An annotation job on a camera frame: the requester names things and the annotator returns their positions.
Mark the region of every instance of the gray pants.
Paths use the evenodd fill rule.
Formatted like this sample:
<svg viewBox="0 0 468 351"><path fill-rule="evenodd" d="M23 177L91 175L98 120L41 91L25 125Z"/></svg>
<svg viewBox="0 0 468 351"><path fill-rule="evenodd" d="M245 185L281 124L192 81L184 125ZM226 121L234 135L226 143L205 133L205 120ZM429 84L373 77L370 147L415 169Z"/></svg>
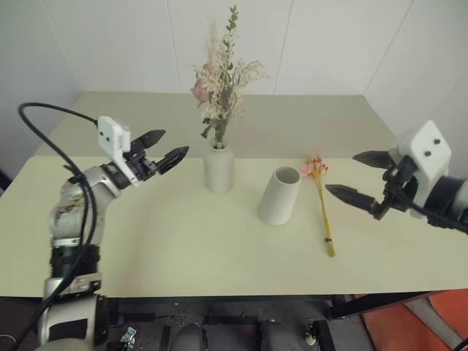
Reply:
<svg viewBox="0 0 468 351"><path fill-rule="evenodd" d="M304 340L277 322L262 324L261 351L302 351ZM171 351L204 351L203 331L199 325L186 326L174 340Z"/></svg>

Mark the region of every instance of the black cable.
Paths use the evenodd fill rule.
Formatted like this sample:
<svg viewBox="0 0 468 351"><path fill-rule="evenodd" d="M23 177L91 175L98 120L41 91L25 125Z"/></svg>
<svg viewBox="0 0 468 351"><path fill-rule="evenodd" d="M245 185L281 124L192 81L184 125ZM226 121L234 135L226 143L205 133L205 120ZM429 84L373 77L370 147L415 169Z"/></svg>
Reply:
<svg viewBox="0 0 468 351"><path fill-rule="evenodd" d="M57 111L61 111L61 112L65 112L65 113L69 113L70 115L75 115L77 117L81 117L81 118L84 118L90 122L92 122L95 126L97 126L97 119L95 118L92 118L92 117L89 117L87 115L83 115L82 113L79 113L79 112L76 112L76 111L73 111L73 110L69 110L68 108L65 108L65 107L60 107L60 106L55 106L55 105L51 105L51 104L45 104L43 102L25 102L24 104L21 104L19 107L18 107L18 112L20 112L20 108L23 107L23 109L25 107L45 107L45 108L50 108L51 110L57 110Z"/></svg>
<svg viewBox="0 0 468 351"><path fill-rule="evenodd" d="M412 208L413 210L419 212L420 214L428 218L434 218L440 223L447 225L448 227L452 227L454 229L460 230L463 233L468 234L468 227L466 225L454 221L453 219L447 218L441 214L436 214L435 212L422 208L419 205L416 205L414 202L411 201L411 199L408 196L405 195L405 193L398 184L394 184L392 189L395 196L406 206Z"/></svg>
<svg viewBox="0 0 468 351"><path fill-rule="evenodd" d="M21 331L20 335L16 338L16 343L13 345L12 349L13 351L17 350L20 346L20 344L23 342L23 340L26 338L28 335L28 332L37 324L37 321L39 318L42 316L42 313L50 307L52 302L55 301L55 299L59 296L59 294L66 289L69 284L73 281L75 278L75 272L77 268L80 266L82 263L82 260L84 258L84 255L89 248L91 241L93 239L94 231L96 230L96 224L97 224L97 205L96 205L96 198L93 193L93 189L89 185L88 180L86 179L86 176L81 172L80 168L58 147L56 146L48 137L46 137L44 134L42 134L38 128L36 128L30 120L26 117L24 113L24 109L27 107L45 107L45 108L50 108L52 110L58 110L62 111L65 113L69 113L81 118L84 118L88 121L93 122L94 124L97 124L97 121L91 117L85 116L81 113L68 110L63 107L55 106L55 105L49 105L49 104L43 104L41 102L26 102L24 104L21 104L18 107L18 113L25 123L28 128L34 132L44 143L46 143L48 146L50 146L64 161L69 165L69 169L72 171L74 177L78 180L80 187L83 191L83 197L85 199L85 208L83 211L83 220L81 222L81 232L80 236L84 237L84 230L86 227L86 219L87 219L87 214L88 214L88 197L91 202L91 228L89 230L88 237L86 239L86 242L84 245L82 245L82 249L80 251L80 254L78 255L76 261L73 263L73 266L70 268L69 272L64 276L64 278L61 280L60 284L57 286L57 288L45 299L42 301L42 303L37 307L37 310L31 317L29 323L26 325L26 327Z"/></svg>
<svg viewBox="0 0 468 351"><path fill-rule="evenodd" d="M453 351L460 351L468 346L468 339L463 340L460 344L456 345Z"/></svg>

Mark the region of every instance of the red floor mat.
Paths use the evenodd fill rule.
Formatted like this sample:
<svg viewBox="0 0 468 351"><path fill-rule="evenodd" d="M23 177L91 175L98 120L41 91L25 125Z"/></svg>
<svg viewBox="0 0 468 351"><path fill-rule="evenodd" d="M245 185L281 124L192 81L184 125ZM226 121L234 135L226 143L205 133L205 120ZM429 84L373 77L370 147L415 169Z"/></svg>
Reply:
<svg viewBox="0 0 468 351"><path fill-rule="evenodd" d="M468 289L441 292L429 299L439 316L459 336L468 338Z"/></svg>
<svg viewBox="0 0 468 351"><path fill-rule="evenodd" d="M431 297L439 315L464 338L468 336L468 290ZM363 315L378 351L450 351L404 304Z"/></svg>

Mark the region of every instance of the white ceramic vase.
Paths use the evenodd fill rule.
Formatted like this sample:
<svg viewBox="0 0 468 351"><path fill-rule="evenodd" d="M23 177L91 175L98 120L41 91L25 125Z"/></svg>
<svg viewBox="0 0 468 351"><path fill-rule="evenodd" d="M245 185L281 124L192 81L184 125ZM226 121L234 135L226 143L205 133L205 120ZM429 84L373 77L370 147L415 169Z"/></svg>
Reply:
<svg viewBox="0 0 468 351"><path fill-rule="evenodd" d="M292 167L277 168L273 172L258 205L259 218L272 225L286 223L293 213L300 187L301 175L296 169Z"/></svg>
<svg viewBox="0 0 468 351"><path fill-rule="evenodd" d="M216 148L216 139L210 141L210 151L203 157L206 188L215 194L229 192L234 185L234 153L227 140L223 148Z"/></svg>

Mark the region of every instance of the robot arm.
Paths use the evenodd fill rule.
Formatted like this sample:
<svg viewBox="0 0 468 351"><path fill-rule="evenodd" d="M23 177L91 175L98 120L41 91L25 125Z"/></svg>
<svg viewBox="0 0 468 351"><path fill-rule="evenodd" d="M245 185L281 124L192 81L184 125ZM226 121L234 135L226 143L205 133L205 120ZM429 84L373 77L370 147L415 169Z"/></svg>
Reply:
<svg viewBox="0 0 468 351"><path fill-rule="evenodd" d="M344 185L326 188L345 203L368 211L381 219L390 208L426 216L436 227L468 233L468 180L448 176L451 151L433 121L403 135L389 151L367 151L353 159L371 167L386 169L383 174L384 200Z"/></svg>
<svg viewBox="0 0 468 351"><path fill-rule="evenodd" d="M105 342L105 297L97 295L96 291L100 289L102 280L98 271L99 245L102 242L107 207L129 185L138 186L141 181L175 167L189 149L188 146L176 148L161 161L153 162L146 159L145 150L159 141L164 130L150 131L130 142L128 129L110 117L99 117L97 125L99 144L112 159L106 165L91 167L84 172L96 199L97 224L75 278L39 321L39 342L43 345L40 350L55 350L54 347L63 347L64 343L67 350L72 345L77 350L85 346L92 350L94 345ZM71 178L63 185L61 199L50 215L51 276L45 281L45 298L69 273L86 242L91 229L91 212L88 211L86 218L85 237L81 238L83 207L82 187L77 179Z"/></svg>

